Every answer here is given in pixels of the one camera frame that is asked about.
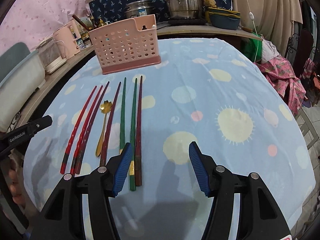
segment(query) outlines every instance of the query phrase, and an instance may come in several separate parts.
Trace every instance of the green chopstick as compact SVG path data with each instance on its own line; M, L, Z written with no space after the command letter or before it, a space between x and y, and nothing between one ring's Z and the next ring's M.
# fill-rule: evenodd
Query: green chopstick
M122 92L122 104L121 104L121 117L120 117L120 147L119 154L121 154L125 146L125 87L127 78L124 78L123 92Z
M132 102L132 113L131 113L131 131L130 131L130 144L132 148L132 159L129 168L129 185L130 190L136 190L136 184L134 181L134 150L136 145L136 103L137 103L137 82L134 83L134 92L133 92L133 102Z

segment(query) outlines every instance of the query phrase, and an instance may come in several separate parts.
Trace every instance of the beige curtain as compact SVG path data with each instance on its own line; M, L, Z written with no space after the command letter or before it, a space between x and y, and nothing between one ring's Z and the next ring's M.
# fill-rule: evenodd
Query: beige curtain
M294 21L302 23L299 0L248 0L258 33L276 45L284 55ZM253 29L247 0L233 0L235 11L241 12L241 24Z

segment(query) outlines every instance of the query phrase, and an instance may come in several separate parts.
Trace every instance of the red chopstick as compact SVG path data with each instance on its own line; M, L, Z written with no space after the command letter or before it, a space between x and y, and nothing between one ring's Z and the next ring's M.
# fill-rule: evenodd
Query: red chopstick
M69 158L69 154L70 154L70 151L71 151L71 147L72 147L73 141L75 139L75 136L76 136L78 127L80 125L81 119L82 119L82 117L84 115L84 111L86 110L86 108L87 108L87 106L88 106L88 104L89 104L89 102L90 102L90 100L92 98L92 95L95 92L96 88L97 88L97 86L95 86L93 88L93 90L92 90L90 96L88 97L86 103L84 104L84 107L82 108L81 113L80 113L80 115L78 117L78 120L77 120L77 122L76 122L76 124L75 124L75 126L73 128L73 131L71 133L71 137L70 137L69 142L68 142L68 146L67 146L66 151L65 151L64 156L63 156L61 169L60 169L60 173L61 174L64 174L66 172L66 166L67 166L67 162L68 162L68 158Z
M96 102L97 102L97 100L98 100L98 97L99 97L99 95L100 95L100 92L101 92L102 88L103 88L103 86L100 87L100 89L99 89L96 97L94 98L94 101L92 102L92 105L91 105L91 107L90 107L90 110L89 110L89 112L88 112L88 114L87 114L87 117L86 117L86 119L85 119L85 121L84 121L84 124L83 124L83 126L82 126L82 130L81 130L81 133L80 133L80 136L79 136L79 140L78 140L78 142L77 142L77 147L76 147L76 150L75 150L75 152L74 152L74 154L73 154L73 159L72 159L72 164L71 164L71 169L70 169L71 175L74 175L75 172L76 172L76 171L75 171L76 159L77 159L77 156L78 156L78 153L79 153L81 144L82 144L83 136L84 136L84 133L85 133L85 131L86 131L86 129L87 129L87 126L88 126L88 123L89 123L89 120L90 120L90 116L91 116L92 111L93 111L93 109L94 109L94 107L95 107L95 105L96 105Z
M115 94L115 98L113 99L113 102L112 102L112 107L111 107L111 111L109 114L106 133L104 134L104 140L103 140L103 144L102 144L102 150L101 150L101 156L100 156L100 166L105 166L106 162L107 162L107 150L108 150L108 144L109 144L109 138L110 138L110 132L111 132L112 119L113 119L113 114L115 112L120 87L121 87L121 82L118 85L118 89Z
M79 154L78 154L77 159L76 159L76 174L80 174L81 166L82 166L82 160L83 160L85 148L87 146L87 141L88 141L88 138L89 138L89 134L90 134L94 119L95 119L95 117L97 115L97 112L99 110L101 101L103 99L104 94L106 93L106 90L108 88L109 83L110 82L107 83L106 87L102 91L102 94L101 94L101 96L100 96L100 98L99 98L99 100L97 102L96 108L94 109L94 111L92 113L92 116L90 118L90 122L88 124L87 130L85 131L85 135L84 135L81 147L80 147L80 151L79 151Z
M136 186L142 186L142 166L141 166L141 101L142 101L142 76L140 78L138 111L137 111L137 130L136 148L134 151L134 182Z

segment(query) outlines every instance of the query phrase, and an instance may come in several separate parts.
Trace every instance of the gold spoon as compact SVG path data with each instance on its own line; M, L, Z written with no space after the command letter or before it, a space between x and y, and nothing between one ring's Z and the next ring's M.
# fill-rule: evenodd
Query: gold spoon
M104 139L104 130L106 128L107 114L111 111L112 102L104 101L102 105L100 105L100 110L104 114L103 128L100 135L100 139L96 149L96 156L99 157L102 151L103 139Z

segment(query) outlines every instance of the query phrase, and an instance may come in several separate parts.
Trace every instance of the light blue tablecloth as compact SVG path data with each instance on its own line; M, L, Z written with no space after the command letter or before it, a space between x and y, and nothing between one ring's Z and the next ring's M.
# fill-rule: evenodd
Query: light blue tablecloth
M130 192L126 180L122 192L110 200L121 240L201 239L212 199L199 190L188 158L193 140L204 154L233 173L259 173L291 228L315 179L304 138L289 108L259 69L224 41L160 40L159 50L161 64L110 75L101 75L94 57L67 82L46 111L52 116L52 126L31 140L25 155L24 184L34 204L41 209L61 179L59 170L68 139L94 85L110 81L104 100L113 101L118 83L127 77L129 141L134 78L143 74L143 186ZM119 152L121 98L122 93L113 118L108 158ZM99 112L81 174L99 165L95 150L102 123ZM87 239L91 239L84 198ZM235 239L238 212L236 195L229 239Z

